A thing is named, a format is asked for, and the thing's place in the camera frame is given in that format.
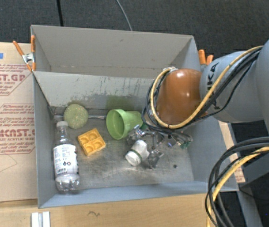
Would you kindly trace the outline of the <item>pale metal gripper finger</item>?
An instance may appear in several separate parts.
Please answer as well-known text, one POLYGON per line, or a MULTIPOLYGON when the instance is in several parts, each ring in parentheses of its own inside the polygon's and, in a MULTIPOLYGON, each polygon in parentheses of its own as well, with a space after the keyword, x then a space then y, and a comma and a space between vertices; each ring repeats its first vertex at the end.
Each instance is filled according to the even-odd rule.
POLYGON ((139 125, 136 125, 129 133, 126 138, 128 144, 134 144, 137 140, 142 139, 146 133, 140 128, 139 125))
POLYGON ((148 157, 148 164, 150 169, 154 169, 157 167, 158 161, 164 156, 165 154, 158 149, 154 149, 150 152, 148 157))

